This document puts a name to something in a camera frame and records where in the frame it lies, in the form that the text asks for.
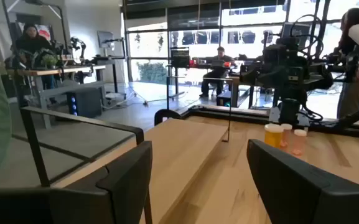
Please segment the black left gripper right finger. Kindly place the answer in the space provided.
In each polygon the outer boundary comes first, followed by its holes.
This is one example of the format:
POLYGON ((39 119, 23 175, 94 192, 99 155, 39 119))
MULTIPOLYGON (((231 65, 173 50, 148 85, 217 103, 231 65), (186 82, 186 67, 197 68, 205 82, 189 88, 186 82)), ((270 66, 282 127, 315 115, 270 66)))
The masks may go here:
POLYGON ((272 224, 359 224, 359 184, 257 139, 246 156, 272 224))

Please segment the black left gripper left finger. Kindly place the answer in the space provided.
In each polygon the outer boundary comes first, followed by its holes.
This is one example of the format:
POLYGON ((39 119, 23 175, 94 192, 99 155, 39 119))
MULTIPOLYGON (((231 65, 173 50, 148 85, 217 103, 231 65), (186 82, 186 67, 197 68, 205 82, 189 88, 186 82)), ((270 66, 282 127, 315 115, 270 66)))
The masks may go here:
POLYGON ((144 141, 65 188, 0 189, 0 224, 139 224, 151 168, 144 141))

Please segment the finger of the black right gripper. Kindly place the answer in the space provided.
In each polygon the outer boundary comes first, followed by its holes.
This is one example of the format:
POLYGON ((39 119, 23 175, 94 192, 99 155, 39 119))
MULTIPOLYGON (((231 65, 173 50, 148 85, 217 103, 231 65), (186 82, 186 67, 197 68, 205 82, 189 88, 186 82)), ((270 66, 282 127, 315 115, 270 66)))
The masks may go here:
POLYGON ((253 62, 240 66, 240 83, 253 86, 274 86, 271 63, 253 62))
POLYGON ((332 73, 325 67, 325 65, 310 67, 309 75, 309 91, 316 89, 328 90, 333 85, 332 73))

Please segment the small pink pill bottle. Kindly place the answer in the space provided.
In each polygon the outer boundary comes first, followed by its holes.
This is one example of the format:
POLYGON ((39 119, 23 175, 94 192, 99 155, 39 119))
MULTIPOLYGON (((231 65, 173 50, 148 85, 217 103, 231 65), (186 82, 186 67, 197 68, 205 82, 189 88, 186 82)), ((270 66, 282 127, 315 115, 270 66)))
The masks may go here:
POLYGON ((286 147, 288 147, 288 144, 289 144, 289 139, 290 139, 291 131, 292 131, 292 125, 283 123, 281 125, 281 127, 283 128, 281 147, 286 148, 286 147))
POLYGON ((293 137, 292 153, 295 156, 301 156, 304 152, 304 146, 307 139, 307 132, 303 129, 295 129, 293 137))

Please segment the large orange pill bottle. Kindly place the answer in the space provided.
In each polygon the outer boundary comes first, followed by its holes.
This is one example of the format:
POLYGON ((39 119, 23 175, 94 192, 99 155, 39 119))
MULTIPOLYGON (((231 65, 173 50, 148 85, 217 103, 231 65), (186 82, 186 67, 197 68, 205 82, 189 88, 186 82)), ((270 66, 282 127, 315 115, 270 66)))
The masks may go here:
POLYGON ((281 147, 284 128, 278 124, 266 124, 264 130, 264 142, 272 147, 281 147))

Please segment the grey monitor on arm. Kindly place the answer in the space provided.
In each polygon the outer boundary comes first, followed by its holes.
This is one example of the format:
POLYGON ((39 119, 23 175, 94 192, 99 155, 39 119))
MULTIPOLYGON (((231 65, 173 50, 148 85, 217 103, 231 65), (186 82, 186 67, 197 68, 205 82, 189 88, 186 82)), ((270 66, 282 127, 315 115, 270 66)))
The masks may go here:
POLYGON ((114 35, 112 32, 108 32, 108 31, 98 31, 97 32, 97 36, 98 36, 98 43, 99 43, 99 47, 102 49, 112 49, 114 48, 114 35))

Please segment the wooden background table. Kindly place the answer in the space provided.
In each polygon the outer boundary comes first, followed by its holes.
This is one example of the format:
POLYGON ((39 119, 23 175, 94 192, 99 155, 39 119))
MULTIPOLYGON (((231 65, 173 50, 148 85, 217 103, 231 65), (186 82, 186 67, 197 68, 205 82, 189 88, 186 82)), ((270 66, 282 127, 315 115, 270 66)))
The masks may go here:
POLYGON ((237 76, 227 76, 230 82, 231 106, 238 108, 250 95, 251 87, 240 82, 237 76))

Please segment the grey background monitor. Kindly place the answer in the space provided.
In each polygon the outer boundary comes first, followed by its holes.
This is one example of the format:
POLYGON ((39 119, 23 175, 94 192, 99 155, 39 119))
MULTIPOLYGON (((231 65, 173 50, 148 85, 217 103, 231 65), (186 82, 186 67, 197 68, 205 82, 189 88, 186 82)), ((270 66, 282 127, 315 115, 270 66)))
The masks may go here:
POLYGON ((306 35, 310 32, 310 25, 300 24, 300 23, 291 23, 285 22, 281 30, 281 37, 290 37, 298 35, 306 35))

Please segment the person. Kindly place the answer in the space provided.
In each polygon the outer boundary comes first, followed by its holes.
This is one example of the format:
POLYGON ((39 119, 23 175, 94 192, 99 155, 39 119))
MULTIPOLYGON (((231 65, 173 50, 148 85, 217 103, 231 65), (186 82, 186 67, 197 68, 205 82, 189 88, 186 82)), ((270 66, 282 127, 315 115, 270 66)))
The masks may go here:
MULTIPOLYGON (((231 56, 225 54, 225 49, 223 47, 217 48, 217 55, 212 57, 212 60, 222 60, 224 62, 230 62, 232 65, 235 64, 235 59, 231 56)), ((209 96, 209 84, 214 83, 217 86, 216 94, 217 96, 222 93, 223 81, 218 80, 218 78, 223 78, 225 75, 226 69, 223 67, 215 67, 211 72, 206 73, 203 76, 201 91, 199 95, 200 98, 206 98, 209 96)))
POLYGON ((34 24, 25 24, 22 35, 16 40, 21 62, 31 68, 32 55, 41 49, 52 50, 50 42, 42 37, 34 24))
POLYGON ((353 59, 348 71, 348 82, 343 84, 337 106, 337 118, 359 111, 359 8, 349 9, 342 17, 340 52, 353 59))

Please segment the black screen on stand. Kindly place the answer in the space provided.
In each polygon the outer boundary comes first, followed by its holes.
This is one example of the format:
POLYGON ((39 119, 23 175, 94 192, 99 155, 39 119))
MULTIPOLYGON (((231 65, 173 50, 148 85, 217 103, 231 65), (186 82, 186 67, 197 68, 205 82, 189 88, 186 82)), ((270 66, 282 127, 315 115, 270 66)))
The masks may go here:
POLYGON ((190 50, 188 47, 171 47, 169 55, 168 68, 171 72, 174 70, 173 75, 168 75, 166 80, 167 86, 167 99, 174 99, 177 96, 184 94, 179 91, 179 69, 180 68, 190 68, 190 50), (169 86, 174 82, 175 93, 173 95, 169 94, 169 86))

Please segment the black computer blue lights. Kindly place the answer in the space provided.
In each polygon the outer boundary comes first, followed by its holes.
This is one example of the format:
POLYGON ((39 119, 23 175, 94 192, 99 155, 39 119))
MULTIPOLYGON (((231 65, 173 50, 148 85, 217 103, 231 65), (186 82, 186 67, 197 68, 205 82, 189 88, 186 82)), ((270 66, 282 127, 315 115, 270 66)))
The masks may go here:
POLYGON ((66 93, 69 113, 95 118, 102 115, 101 93, 98 88, 82 88, 66 93))

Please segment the green hedge outside window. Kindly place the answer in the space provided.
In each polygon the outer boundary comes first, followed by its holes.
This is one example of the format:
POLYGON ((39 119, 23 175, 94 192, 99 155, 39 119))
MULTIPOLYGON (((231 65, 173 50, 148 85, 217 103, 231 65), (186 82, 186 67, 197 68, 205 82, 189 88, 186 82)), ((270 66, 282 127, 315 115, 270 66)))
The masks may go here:
POLYGON ((137 63, 137 66, 140 82, 158 84, 164 84, 166 82, 167 69, 163 63, 137 63))

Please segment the wooden desk grey legs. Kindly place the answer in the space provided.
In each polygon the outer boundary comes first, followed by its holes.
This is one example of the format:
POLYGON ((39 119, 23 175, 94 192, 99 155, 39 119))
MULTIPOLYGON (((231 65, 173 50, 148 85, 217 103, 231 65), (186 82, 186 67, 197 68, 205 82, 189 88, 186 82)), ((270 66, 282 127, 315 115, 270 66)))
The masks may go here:
POLYGON ((105 65, 90 65, 90 66, 69 66, 63 68, 49 69, 49 70, 22 70, 22 69, 7 69, 7 74, 12 78, 19 77, 31 77, 32 81, 29 82, 32 95, 35 97, 36 107, 46 110, 47 100, 53 96, 62 95, 71 91, 80 90, 83 88, 99 88, 101 92, 101 102, 107 103, 105 82, 103 81, 103 72, 106 68, 105 65), (97 81, 86 84, 67 85, 62 87, 56 87, 54 89, 45 90, 42 86, 42 77, 47 75, 60 75, 63 76, 66 73, 91 73, 96 72, 98 75, 97 81))

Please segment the small potted desk plant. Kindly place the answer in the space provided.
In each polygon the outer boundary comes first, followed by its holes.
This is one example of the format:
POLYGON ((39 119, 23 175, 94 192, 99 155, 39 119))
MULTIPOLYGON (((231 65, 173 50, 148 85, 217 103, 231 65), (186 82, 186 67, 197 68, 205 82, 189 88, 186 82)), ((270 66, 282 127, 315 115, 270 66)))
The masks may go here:
POLYGON ((55 69, 57 63, 58 63, 58 58, 55 55, 50 55, 50 54, 45 54, 42 57, 42 65, 45 68, 48 69, 55 69))

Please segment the black aluminium table frame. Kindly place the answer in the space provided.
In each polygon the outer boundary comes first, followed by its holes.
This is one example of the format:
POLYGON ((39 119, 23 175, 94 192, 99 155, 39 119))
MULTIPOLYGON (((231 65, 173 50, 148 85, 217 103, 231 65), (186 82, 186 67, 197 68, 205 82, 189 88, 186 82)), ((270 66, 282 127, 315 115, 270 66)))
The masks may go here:
MULTIPOLYGON (((244 110, 224 106, 195 105, 181 112, 180 115, 183 118, 201 116, 253 124, 282 123, 279 120, 281 115, 279 107, 273 107, 268 110, 244 110)), ((359 138, 359 111, 341 119, 319 119, 316 115, 314 116, 306 110, 299 110, 296 116, 297 122, 292 125, 294 128, 359 138)))

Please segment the red white wall poster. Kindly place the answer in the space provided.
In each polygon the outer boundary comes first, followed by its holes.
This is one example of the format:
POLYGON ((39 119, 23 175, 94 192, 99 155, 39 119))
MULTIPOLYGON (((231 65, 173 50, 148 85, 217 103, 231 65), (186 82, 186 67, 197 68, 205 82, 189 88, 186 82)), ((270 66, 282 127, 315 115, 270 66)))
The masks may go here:
MULTIPOLYGON (((20 34, 24 32, 24 26, 26 25, 23 22, 16 22, 18 31, 20 34)), ((43 25, 43 24, 34 24, 36 29, 38 30, 39 35, 45 37, 48 41, 54 40, 54 32, 51 25, 43 25)))

